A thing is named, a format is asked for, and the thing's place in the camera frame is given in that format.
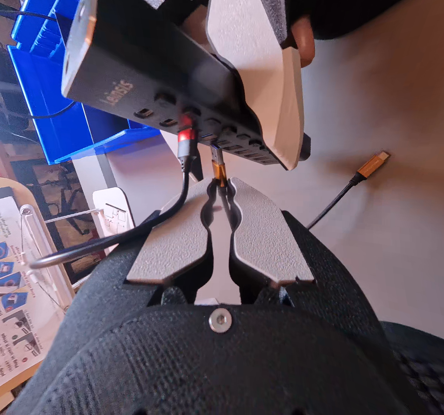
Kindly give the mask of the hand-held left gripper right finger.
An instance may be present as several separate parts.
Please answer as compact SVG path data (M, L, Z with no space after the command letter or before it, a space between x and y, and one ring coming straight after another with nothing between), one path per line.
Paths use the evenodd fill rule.
M253 304L264 289L309 286L314 275L281 209L239 178L229 180L229 272L242 304Z

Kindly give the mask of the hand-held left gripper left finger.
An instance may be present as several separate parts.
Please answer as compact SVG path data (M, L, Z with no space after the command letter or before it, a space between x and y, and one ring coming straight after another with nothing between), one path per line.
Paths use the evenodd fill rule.
M213 274L209 225L213 221L213 179L190 187L181 209L154 227L126 280L130 284L178 287L190 304Z

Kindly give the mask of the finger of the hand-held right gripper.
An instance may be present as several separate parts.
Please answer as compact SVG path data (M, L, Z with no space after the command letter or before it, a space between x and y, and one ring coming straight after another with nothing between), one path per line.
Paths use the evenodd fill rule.
M177 156L177 150L178 150L178 138L177 135L169 133L167 131L161 130L161 135L163 136L164 140L166 141L167 145L170 147L171 151L173 152L174 156ZM197 150L197 156L196 159L192 163L190 176L193 181L202 181L203 180L203 168L202 168L202 161L200 157L200 153Z
M207 36L218 56L238 71L265 146L293 170L304 135L299 51L281 48L261 0L210 0Z

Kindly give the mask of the black USB hub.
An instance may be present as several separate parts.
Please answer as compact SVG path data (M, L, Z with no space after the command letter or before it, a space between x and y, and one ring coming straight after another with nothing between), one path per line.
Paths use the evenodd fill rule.
M291 25L309 2L289 0L287 47L297 49ZM194 128L202 144L284 167L264 144L238 71L209 42L207 13L180 27L143 0L80 0L65 42L62 94L175 135ZM304 132L299 162L310 153Z

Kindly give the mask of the blue plastic bin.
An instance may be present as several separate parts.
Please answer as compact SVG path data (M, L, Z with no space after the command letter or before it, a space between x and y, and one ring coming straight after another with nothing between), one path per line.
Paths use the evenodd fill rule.
M14 24L16 45L8 53L32 116L57 113L71 102L62 96L61 82L65 42L78 3L25 0L23 11L62 17L62 24L31 16L19 16ZM105 154L160 135L157 129L81 103L59 116L33 121L48 164Z

